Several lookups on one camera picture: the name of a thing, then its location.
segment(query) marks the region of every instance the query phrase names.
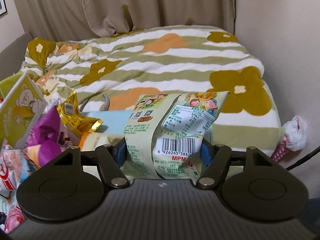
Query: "beige curtain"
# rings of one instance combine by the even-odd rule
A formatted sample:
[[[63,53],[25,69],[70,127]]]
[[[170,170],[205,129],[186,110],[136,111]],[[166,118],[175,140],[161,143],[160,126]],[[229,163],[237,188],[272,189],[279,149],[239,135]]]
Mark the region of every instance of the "beige curtain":
[[[25,31],[54,41],[178,24],[234,31],[234,0],[15,0],[15,4]]]

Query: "metal screw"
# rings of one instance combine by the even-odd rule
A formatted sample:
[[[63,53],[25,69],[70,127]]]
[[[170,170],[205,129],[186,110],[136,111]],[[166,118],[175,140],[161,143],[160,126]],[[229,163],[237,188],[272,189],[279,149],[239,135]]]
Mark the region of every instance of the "metal screw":
[[[199,183],[202,186],[212,186],[214,184],[214,179],[209,178],[209,177],[203,177],[203,178],[199,179]]]
[[[127,183],[127,180],[125,178],[114,178],[111,183],[115,186],[123,186]]]

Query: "comforter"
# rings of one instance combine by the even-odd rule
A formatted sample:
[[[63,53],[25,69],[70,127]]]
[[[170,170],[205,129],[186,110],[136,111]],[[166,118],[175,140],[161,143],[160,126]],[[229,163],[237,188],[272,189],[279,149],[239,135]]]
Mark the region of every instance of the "comforter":
[[[264,66],[237,38],[212,26],[168,26],[83,41],[28,44],[21,71],[45,99],[75,90],[81,109],[133,109],[141,94],[230,91],[211,127],[211,142],[234,150],[256,146],[271,155],[280,138]]]

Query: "round pad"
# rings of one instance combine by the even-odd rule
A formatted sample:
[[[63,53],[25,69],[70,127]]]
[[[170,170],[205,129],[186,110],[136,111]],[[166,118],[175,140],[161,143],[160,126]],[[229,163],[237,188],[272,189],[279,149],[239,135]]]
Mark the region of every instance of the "round pad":
[[[268,222],[295,217],[308,201],[308,191],[301,181],[288,172],[270,171],[268,167],[230,177],[221,195],[239,215]]]
[[[101,203],[104,187],[93,175],[63,166],[55,167],[54,172],[45,171],[46,166],[18,188],[17,200],[26,217],[65,222],[78,219]]]

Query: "purple wrapper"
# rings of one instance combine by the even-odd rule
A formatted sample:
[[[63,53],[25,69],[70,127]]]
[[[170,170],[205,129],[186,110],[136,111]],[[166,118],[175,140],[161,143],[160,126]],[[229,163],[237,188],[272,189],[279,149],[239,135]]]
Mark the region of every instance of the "purple wrapper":
[[[64,128],[55,107],[51,108],[47,114],[42,115],[33,126],[27,138],[26,147],[42,144],[46,140],[58,143],[65,149],[72,146],[67,130]]]
[[[38,152],[39,166],[46,165],[49,161],[60,155],[64,151],[64,148],[60,147],[52,140],[46,140],[40,146]]]

